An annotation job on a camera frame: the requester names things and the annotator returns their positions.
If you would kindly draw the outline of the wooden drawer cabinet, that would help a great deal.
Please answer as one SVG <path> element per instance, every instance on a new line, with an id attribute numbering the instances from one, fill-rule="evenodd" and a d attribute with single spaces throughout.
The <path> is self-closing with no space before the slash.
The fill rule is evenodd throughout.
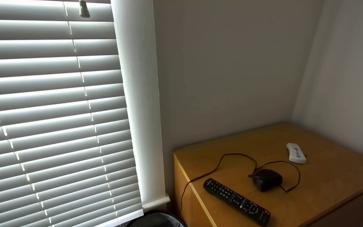
<path id="1" fill-rule="evenodd" d="M 289 161 L 287 143 L 301 148 L 306 164 Z M 173 201 L 189 227 L 259 227 L 206 192 L 209 177 L 270 211 L 267 227 L 347 227 L 363 221 L 363 155 L 292 123 L 176 148 L 173 160 Z M 252 175 L 260 169 L 281 174 L 282 184 L 259 191 Z"/>

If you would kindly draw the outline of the black remote control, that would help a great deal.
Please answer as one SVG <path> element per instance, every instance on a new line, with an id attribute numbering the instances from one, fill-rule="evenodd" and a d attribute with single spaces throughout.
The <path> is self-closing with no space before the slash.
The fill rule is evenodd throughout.
<path id="1" fill-rule="evenodd" d="M 208 178 L 203 188 L 210 194 L 226 202 L 235 210 L 238 210 L 258 225 L 266 227 L 271 219 L 271 212 L 261 207 L 257 203 L 231 190 L 229 187 L 217 182 L 213 178 Z"/>

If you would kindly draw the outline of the small black device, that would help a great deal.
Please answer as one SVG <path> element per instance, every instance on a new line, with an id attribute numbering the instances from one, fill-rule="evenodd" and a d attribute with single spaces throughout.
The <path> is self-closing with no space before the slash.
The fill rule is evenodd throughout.
<path id="1" fill-rule="evenodd" d="M 283 182 L 283 177 L 274 170 L 260 169 L 252 175 L 252 180 L 259 191 L 265 192 L 280 186 Z"/>

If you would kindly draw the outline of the black mesh waste bin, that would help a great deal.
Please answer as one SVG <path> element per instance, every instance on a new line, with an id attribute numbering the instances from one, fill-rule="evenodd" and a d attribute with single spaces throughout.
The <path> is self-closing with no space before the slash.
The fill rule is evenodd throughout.
<path id="1" fill-rule="evenodd" d="M 167 212 L 148 212 L 131 221 L 126 227 L 187 227 L 175 215 Z"/>

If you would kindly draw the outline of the white remote control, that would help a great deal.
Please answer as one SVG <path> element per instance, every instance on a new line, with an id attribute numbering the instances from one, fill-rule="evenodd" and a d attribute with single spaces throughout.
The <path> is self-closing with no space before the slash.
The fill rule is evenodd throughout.
<path id="1" fill-rule="evenodd" d="M 289 151 L 289 161 L 297 164 L 306 164 L 307 159 L 302 152 L 301 148 L 295 143 L 287 143 L 286 145 Z"/>

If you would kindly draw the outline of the window with white blinds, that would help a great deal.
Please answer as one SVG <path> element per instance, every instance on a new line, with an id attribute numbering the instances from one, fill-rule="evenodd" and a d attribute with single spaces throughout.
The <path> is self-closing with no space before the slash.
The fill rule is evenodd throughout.
<path id="1" fill-rule="evenodd" d="M 0 227 L 144 215 L 113 0 L 0 0 Z"/>

